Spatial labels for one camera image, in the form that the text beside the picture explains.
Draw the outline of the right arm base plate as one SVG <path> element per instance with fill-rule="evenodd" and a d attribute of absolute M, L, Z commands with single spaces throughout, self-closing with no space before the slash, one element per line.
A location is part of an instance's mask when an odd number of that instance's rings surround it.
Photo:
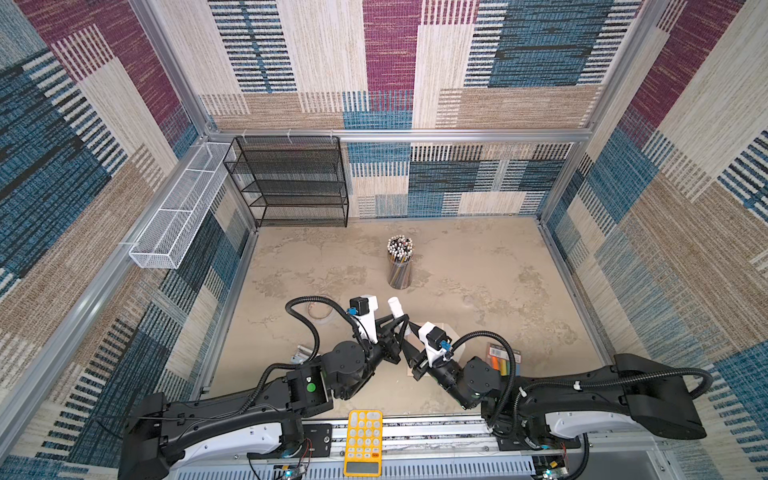
<path fill-rule="evenodd" d="M 502 415 L 493 427 L 492 433 L 501 451 L 543 451 L 563 448 L 570 450 L 579 449 L 583 445 L 581 436 L 573 438 L 555 436 L 543 415 L 522 417 L 517 420 L 516 430 L 513 430 L 513 426 L 511 417 Z"/>

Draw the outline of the white glue stick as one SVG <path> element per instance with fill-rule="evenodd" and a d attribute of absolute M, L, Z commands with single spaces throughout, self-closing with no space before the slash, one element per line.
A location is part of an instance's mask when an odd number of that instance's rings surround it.
<path fill-rule="evenodd" d="M 387 303 L 394 319 L 399 319 L 405 315 L 404 309 L 398 297 L 389 298 Z"/>

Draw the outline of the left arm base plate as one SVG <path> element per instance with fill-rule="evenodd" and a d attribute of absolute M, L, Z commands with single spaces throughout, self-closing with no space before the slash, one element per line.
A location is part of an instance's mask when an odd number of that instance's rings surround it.
<path fill-rule="evenodd" d="M 276 460 L 276 459 L 300 459 L 327 458 L 331 455 L 333 439 L 333 426 L 330 423 L 318 423 L 304 425 L 305 439 L 298 446 L 285 447 L 266 454 L 248 452 L 249 460 Z"/>

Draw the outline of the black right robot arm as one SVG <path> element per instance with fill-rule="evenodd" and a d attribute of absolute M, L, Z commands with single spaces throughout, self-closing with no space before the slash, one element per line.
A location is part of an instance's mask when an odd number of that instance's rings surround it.
<path fill-rule="evenodd" d="M 661 438 L 700 440 L 706 430 L 694 405 L 713 375 L 672 368 L 635 354 L 617 354 L 611 365 L 580 374 L 530 378 L 502 375 L 479 357 L 453 358 L 456 341 L 429 333 L 421 348 L 402 352 L 415 379 L 431 376 L 462 408 L 479 409 L 490 432 L 509 450 L 541 450 L 578 443 L 589 432 L 644 429 Z"/>

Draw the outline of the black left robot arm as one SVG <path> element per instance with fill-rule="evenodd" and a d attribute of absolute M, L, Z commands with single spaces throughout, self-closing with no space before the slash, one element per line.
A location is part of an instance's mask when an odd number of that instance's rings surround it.
<path fill-rule="evenodd" d="M 162 392 L 144 397 L 123 422 L 119 478 L 163 479 L 174 466 L 227 446 L 244 446 L 261 458 L 298 450 L 304 419 L 350 400 L 381 363 L 400 360 L 409 317 L 391 298 L 390 314 L 376 318 L 372 300 L 353 298 L 348 309 L 321 296 L 288 301 L 286 312 L 310 329 L 314 349 L 301 364 L 269 365 L 248 390 L 204 400 L 170 401 Z M 312 302 L 336 311 L 352 327 L 352 340 L 320 354 L 317 327 L 295 309 Z"/>

